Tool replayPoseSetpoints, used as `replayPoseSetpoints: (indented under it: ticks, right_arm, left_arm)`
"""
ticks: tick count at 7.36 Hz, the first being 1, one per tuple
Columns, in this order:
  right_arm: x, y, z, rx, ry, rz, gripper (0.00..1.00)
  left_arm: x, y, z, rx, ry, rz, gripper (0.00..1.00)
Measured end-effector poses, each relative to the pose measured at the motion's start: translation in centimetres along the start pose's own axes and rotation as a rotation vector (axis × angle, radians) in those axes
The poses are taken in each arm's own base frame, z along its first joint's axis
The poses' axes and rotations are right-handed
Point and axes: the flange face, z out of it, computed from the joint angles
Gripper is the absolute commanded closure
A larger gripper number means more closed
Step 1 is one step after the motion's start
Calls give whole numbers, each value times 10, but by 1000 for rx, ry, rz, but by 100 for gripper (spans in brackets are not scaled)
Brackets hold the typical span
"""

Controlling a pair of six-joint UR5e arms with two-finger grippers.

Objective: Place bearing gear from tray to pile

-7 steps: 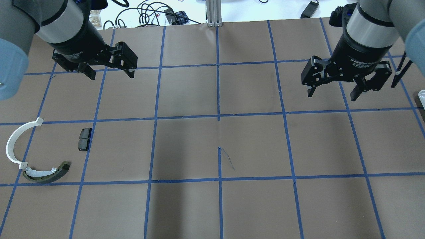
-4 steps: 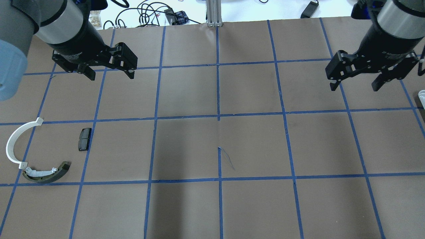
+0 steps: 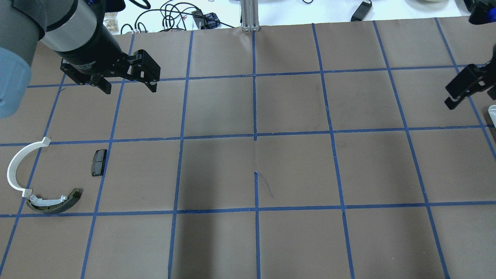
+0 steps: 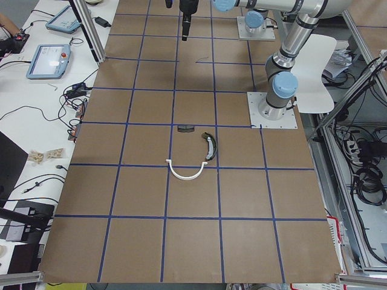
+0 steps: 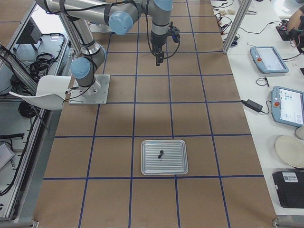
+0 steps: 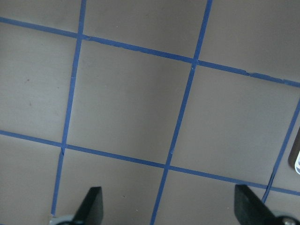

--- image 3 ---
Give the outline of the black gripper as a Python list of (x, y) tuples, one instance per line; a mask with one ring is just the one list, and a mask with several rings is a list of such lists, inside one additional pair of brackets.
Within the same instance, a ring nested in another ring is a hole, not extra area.
[(495, 64), (482, 67), (470, 64), (446, 85), (449, 96), (444, 103), (449, 110), (454, 110), (467, 97), (483, 91), (486, 91), (492, 100), (496, 100), (495, 83)]
[(152, 92), (157, 91), (161, 67), (145, 50), (133, 55), (124, 53), (105, 27), (98, 27), (90, 40), (79, 48), (61, 52), (60, 69), (76, 84), (97, 86), (110, 94), (112, 85), (106, 78), (138, 81)]

